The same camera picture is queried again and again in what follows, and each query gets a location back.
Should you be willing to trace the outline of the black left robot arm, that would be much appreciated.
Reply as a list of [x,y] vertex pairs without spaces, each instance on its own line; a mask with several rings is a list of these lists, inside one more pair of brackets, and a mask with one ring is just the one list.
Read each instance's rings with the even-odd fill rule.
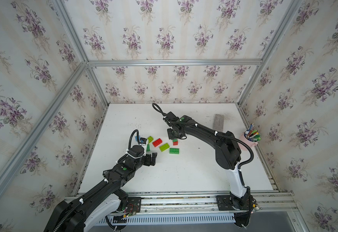
[[87,232],[104,216],[123,210],[128,194],[121,188],[143,165],[154,166],[157,153],[146,154],[145,146],[129,148],[117,164],[103,172],[103,180],[70,203],[62,201],[54,209],[45,232]]

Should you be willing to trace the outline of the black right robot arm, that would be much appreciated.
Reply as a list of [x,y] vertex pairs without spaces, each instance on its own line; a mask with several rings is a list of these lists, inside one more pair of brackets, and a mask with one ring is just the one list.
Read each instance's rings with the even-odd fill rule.
[[254,206],[254,198],[249,186],[243,180],[241,167],[254,159],[254,152],[245,142],[235,138],[232,132],[226,133],[210,129],[197,123],[186,115],[181,118],[172,112],[167,113],[163,120],[169,126],[169,139],[186,139],[191,135],[215,150],[217,164],[226,170],[230,185],[231,205],[236,209],[247,206],[250,210]]

